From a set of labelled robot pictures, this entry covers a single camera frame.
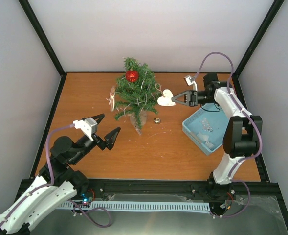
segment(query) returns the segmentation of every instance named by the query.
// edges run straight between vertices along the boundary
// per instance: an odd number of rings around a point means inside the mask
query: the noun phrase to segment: christmas ornament
[[[114,97],[115,97],[115,86],[111,88],[110,95],[109,95],[109,105],[110,105],[111,112],[114,110]]]
[[[171,100],[172,97],[172,92],[169,89],[165,89],[162,96],[158,98],[158,104],[161,106],[174,106],[175,102]]]
[[[138,72],[135,70],[129,70],[126,72],[125,77],[129,82],[136,82],[138,80]]]
[[[154,119],[154,123],[155,123],[155,124],[159,124],[159,123],[161,123],[161,119],[158,118],[158,117],[156,117],[156,118]]]

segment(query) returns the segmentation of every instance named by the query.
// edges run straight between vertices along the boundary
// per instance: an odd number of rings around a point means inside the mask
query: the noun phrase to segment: clear glass vase
[[[142,126],[145,125],[147,122],[147,112],[145,110],[140,111],[139,118],[140,118],[141,125]],[[141,133],[141,130],[136,125],[134,114],[130,115],[130,121],[131,121],[131,124],[134,126],[135,130],[138,132],[138,134],[141,135],[142,133]]]

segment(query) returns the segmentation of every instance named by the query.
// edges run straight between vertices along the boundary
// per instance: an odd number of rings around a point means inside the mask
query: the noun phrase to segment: tag
[[[111,112],[113,112],[114,110],[114,97],[115,97],[115,86],[111,88],[110,96],[109,96],[109,105],[110,105]]]
[[[162,96],[158,98],[158,104],[161,106],[174,106],[175,102],[171,100],[172,97],[172,92],[169,89],[165,89]]]

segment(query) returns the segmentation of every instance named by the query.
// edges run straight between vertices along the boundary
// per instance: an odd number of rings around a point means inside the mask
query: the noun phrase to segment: floor
[[[76,166],[88,178],[104,179],[153,179],[153,180],[206,180],[219,164],[223,148],[206,156],[183,132],[182,122],[199,107],[157,105],[159,114],[148,113],[147,123],[140,136],[130,123],[129,116],[119,121],[116,111],[110,112],[106,98],[121,73],[68,73],[50,130],[67,126],[74,120],[104,113],[97,135],[102,137],[117,126],[121,132],[115,147],[108,151],[94,148]],[[162,89],[170,89],[174,95],[189,90],[183,73],[156,73]],[[197,78],[198,89],[203,90],[202,77]],[[228,74],[219,74],[225,81]],[[159,117],[161,124],[154,124]],[[83,133],[74,128],[54,134],[50,146],[61,135],[75,142]],[[45,164],[42,154],[38,170]],[[260,181],[254,160],[245,161],[234,179]]]

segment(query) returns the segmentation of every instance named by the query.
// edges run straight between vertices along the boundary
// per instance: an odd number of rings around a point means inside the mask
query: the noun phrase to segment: small metal object
[[[161,119],[158,118],[158,117],[156,117],[156,118],[154,119],[154,123],[155,123],[155,124],[159,124],[159,123],[161,123]]]

